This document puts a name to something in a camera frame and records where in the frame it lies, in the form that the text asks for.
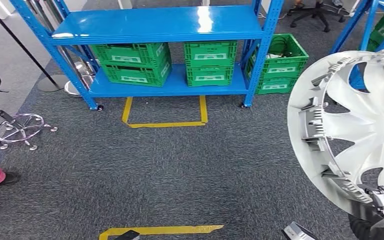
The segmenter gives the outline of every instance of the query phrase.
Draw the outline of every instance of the black office chair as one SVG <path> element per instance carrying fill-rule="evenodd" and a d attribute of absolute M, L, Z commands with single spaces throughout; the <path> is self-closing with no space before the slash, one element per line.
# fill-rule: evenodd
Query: black office chair
<path fill-rule="evenodd" d="M 291 16 L 293 13 L 301 13 L 301 12 L 303 12 L 304 14 L 302 14 L 301 16 L 295 18 L 292 21 L 292 23 L 290 24 L 290 27 L 291 28 L 296 28 L 297 27 L 297 22 L 299 20 L 301 20 L 301 19 L 306 18 L 306 17 L 309 17 L 309 16 L 311 16 L 312 18 L 319 17 L 320 20 L 324 24 L 324 30 L 323 31 L 325 33 L 328 33 L 328 32 L 331 31 L 331 29 L 329 28 L 329 23 L 326 20 L 325 15 L 332 15 L 332 16 L 340 17 L 339 18 L 339 22 L 340 23 L 345 22 L 344 15 L 336 13 L 336 12 L 333 12 L 333 11 L 326 10 L 326 9 L 323 8 L 323 6 L 324 6 L 323 1 L 317 1 L 316 4 L 315 4 L 315 7 L 291 8 L 288 11 L 288 13 L 287 13 L 288 16 Z"/>
<path fill-rule="evenodd" d="M 0 110 L 0 117 L 5 120 L 0 124 L 0 149 L 8 148 L 8 143 L 24 142 L 30 147 L 30 150 L 36 150 L 38 146 L 31 145 L 28 139 L 38 134 L 44 127 L 50 128 L 51 132 L 58 130 L 57 127 L 45 124 L 44 119 L 36 114 L 10 116 L 5 111 Z"/>

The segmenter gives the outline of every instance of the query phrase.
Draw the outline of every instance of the crate label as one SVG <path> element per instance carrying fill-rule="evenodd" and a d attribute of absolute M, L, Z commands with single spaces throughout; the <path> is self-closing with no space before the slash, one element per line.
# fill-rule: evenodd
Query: crate label
<path fill-rule="evenodd" d="M 220 60 L 227 59 L 228 55 L 226 53 L 218 53 L 218 54 L 195 54 L 194 60 Z"/>
<path fill-rule="evenodd" d="M 381 27 L 377 32 L 384 37 L 384 27 Z"/>
<path fill-rule="evenodd" d="M 274 74 L 274 73 L 288 73 L 288 72 L 295 72 L 297 70 L 296 67 L 280 67 L 280 68 L 269 68 L 268 74 Z"/>
<path fill-rule="evenodd" d="M 131 76 L 121 76 L 122 81 L 126 82 L 136 82 L 136 83 L 148 83 L 148 80 L 144 77 L 131 77 Z"/>
<path fill-rule="evenodd" d="M 169 67 L 170 67 L 170 64 L 167 62 L 164 66 L 164 68 L 161 70 L 161 77 L 163 77 L 164 75 L 166 75 L 167 73 L 167 70 L 169 70 Z"/>
<path fill-rule="evenodd" d="M 161 43 L 161 45 L 159 45 L 158 49 L 155 52 L 156 56 L 158 57 L 163 50 L 164 50 L 164 43 Z"/>
<path fill-rule="evenodd" d="M 131 62 L 131 63 L 141 63 L 140 57 L 134 57 L 134 56 L 112 56 L 113 61 L 118 62 Z"/>
<path fill-rule="evenodd" d="M 195 77 L 195 81 L 214 81 L 214 80 L 224 80 L 224 75 L 216 75 L 216 76 L 197 76 Z"/>
<path fill-rule="evenodd" d="M 262 86 L 262 89 L 286 89 L 288 87 L 287 84 L 280 84 L 280 85 L 270 85 L 270 86 Z"/>

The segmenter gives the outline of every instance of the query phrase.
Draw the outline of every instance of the yellow floor tape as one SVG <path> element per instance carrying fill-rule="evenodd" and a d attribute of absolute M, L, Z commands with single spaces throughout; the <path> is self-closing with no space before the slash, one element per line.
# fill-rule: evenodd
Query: yellow floor tape
<path fill-rule="evenodd" d="M 99 240 L 107 240 L 109 236 L 120 236 L 129 230 L 140 235 L 161 234 L 209 234 L 214 230 L 223 228 L 224 225 L 200 225 L 200 226 L 149 226 L 149 227 L 122 227 L 109 228 L 99 235 Z"/>
<path fill-rule="evenodd" d="M 124 111 L 121 121 L 131 128 L 169 128 L 169 127 L 192 127 L 204 126 L 208 123 L 207 101 L 205 96 L 199 96 L 199 108 L 201 112 L 201 121 L 185 121 L 185 122 L 164 122 L 164 123 L 128 123 L 130 110 L 132 108 L 133 97 L 129 96 L 124 105 Z"/>

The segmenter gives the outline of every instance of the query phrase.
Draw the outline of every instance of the chrome stool base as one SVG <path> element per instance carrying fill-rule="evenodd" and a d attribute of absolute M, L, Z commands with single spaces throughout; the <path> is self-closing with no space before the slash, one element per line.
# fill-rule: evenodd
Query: chrome stool base
<path fill-rule="evenodd" d="M 45 124 L 43 117 L 36 114 L 19 114 L 12 117 L 12 121 L 3 121 L 0 124 L 0 149 L 7 149 L 8 144 L 24 142 L 31 151 L 38 149 L 28 140 L 37 135 L 43 128 L 56 132 L 58 127 Z"/>

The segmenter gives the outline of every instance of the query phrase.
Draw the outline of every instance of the black shoe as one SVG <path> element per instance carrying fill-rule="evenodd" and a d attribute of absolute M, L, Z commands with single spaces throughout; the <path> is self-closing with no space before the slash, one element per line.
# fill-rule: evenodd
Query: black shoe
<path fill-rule="evenodd" d="M 15 172 L 6 171 L 5 179 L 0 183 L 0 186 L 13 185 L 20 180 L 20 175 Z"/>

